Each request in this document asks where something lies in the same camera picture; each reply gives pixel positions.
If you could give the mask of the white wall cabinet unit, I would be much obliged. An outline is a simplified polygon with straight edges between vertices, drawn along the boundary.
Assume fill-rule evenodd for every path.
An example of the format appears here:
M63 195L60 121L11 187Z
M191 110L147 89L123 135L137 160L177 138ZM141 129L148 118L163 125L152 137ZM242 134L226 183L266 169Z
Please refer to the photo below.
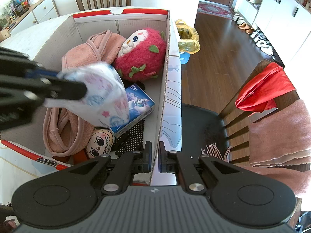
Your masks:
M310 65L310 12L296 0L238 0L237 11L266 36L285 66Z

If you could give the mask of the cardboard box on sideboard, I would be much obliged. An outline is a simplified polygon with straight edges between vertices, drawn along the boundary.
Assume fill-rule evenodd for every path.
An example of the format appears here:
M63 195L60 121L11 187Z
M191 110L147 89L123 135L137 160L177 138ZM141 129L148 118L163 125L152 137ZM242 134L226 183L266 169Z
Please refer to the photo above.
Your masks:
M10 32L5 28L0 31L0 42L10 37Z

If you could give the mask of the blue tissue pack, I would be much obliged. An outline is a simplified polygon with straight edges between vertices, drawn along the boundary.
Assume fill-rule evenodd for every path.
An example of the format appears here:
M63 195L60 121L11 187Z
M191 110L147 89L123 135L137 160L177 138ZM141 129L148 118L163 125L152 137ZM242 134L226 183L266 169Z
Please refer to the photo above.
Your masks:
M147 117L155 108L155 102L137 84L129 86L125 91L128 98L129 121L126 123L120 117L112 117L111 130L116 138Z

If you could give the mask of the pink strawberry plush toy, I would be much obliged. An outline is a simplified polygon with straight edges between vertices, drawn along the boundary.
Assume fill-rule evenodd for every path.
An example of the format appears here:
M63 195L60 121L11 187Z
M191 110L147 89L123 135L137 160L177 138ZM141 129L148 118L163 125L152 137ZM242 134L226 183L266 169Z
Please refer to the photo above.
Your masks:
M153 28L137 30L122 44L113 66L126 81L158 78L164 67L166 49L164 32Z

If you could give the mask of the wooden chair beside table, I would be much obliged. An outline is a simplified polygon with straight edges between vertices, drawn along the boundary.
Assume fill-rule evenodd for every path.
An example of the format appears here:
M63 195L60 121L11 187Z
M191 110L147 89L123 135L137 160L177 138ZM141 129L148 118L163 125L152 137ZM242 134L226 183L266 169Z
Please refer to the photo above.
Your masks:
M243 111L235 106L242 88L270 63L267 60L261 61L220 113L189 104L182 105L181 149L190 159L197 160L200 155L206 155L244 168L250 165L248 126L285 109L300 99L296 90L291 91L275 98L276 108L262 113ZM290 169L310 171L310 163L290 166ZM310 194L298 199L301 200L301 210L310 211Z

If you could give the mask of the white wooden sideboard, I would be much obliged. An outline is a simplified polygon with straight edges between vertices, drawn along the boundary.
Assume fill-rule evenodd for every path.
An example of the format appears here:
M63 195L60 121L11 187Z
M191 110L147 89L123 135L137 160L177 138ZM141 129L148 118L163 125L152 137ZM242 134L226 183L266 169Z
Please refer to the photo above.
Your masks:
M46 22L59 16L54 0L39 0L28 8L21 17L15 19L8 28L10 36L13 36L31 26Z

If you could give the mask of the row of shoes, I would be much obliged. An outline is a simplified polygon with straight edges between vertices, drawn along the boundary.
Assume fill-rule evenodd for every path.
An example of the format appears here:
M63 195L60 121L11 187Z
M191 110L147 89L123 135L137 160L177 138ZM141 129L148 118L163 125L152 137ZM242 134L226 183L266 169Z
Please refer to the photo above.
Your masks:
M255 45L266 55L276 58L276 52L268 40L268 38L264 35L264 33L259 29L254 29L251 27L246 20L238 13L235 13L232 17L232 20L238 25L240 30L243 30Z

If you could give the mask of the pink printed face mask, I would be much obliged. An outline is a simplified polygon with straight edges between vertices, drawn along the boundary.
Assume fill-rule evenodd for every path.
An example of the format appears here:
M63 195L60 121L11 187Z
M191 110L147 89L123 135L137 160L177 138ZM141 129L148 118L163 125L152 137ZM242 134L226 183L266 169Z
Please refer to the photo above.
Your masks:
M45 107L65 108L93 126L116 127L129 121L128 98L116 70L105 62L60 72L58 78L82 82L85 95L79 100L47 99Z

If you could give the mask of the red scarf with doll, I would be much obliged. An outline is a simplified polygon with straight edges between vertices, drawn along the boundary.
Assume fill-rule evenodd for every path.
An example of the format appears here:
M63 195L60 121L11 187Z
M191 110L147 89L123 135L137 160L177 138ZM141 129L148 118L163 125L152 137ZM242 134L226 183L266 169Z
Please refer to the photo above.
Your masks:
M53 156L53 159L63 163L69 163L73 159L73 164L85 162L102 154L109 154L114 143L114 135L109 128L96 127L92 136L83 150L66 157Z

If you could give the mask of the red patterned doormat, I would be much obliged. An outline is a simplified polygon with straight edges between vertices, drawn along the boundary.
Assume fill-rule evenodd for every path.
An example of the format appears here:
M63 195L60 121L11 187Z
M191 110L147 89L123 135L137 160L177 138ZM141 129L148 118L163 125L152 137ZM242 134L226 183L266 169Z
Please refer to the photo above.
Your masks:
M232 19L234 16L234 12L228 6L208 1L199 1L197 12L226 19Z

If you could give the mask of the black dotted glove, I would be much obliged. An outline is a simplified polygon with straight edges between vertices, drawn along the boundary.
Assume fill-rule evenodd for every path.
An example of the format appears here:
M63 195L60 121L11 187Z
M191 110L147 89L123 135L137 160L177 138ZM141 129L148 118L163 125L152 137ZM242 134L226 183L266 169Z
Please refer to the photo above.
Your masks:
M116 138L111 152L120 157L130 151L143 150L144 120L139 121L119 138Z

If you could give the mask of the red cloth on chair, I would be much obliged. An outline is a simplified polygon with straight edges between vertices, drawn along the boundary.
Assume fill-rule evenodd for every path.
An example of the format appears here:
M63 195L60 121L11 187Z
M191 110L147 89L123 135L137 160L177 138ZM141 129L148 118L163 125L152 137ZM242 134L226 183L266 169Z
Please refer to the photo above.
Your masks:
M277 107L275 98L295 89L284 69L273 62L242 88L235 106L243 111L262 113Z

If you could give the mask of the pink towel on chair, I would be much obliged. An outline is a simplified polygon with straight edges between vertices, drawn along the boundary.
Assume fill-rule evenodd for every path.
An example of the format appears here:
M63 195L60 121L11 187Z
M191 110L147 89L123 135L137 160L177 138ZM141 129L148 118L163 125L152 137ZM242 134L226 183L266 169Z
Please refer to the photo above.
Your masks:
M249 166L245 169L280 181L297 198L310 194L310 171L290 166L310 163L310 115L299 99L249 126Z

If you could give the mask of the yellow bag trash bin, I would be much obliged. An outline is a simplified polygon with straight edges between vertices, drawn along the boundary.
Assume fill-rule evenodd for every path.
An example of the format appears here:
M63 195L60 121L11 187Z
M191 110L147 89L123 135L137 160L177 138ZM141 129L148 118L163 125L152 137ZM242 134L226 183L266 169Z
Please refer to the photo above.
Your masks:
M178 47L180 62L186 64L190 56L200 51L199 34L195 28L189 27L183 20L175 21L179 34Z

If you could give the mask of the red cardboard shoe box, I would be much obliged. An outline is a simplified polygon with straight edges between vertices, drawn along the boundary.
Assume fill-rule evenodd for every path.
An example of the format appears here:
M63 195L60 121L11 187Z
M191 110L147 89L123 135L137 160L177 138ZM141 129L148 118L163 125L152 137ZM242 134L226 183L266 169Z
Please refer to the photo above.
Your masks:
M171 88L171 65L179 65L178 44L170 33L171 21L168 10L124 7L109 10L90 10L51 19L23 30L3 41L2 46L26 53L47 70L62 70L61 60L72 48L85 43L92 35L105 30L117 33L125 40L137 30L153 28L164 32L167 43L164 67L158 78L142 82L122 80L125 89L137 84L155 102L152 113L144 118L143 144L152 142L152 154L158 151L159 141L168 124L166 90ZM62 169L73 164L53 159L43 142L43 122L47 108L43 105L34 113L29 124L1 132L1 143L28 157L35 165L36 174L49 173L51 168Z

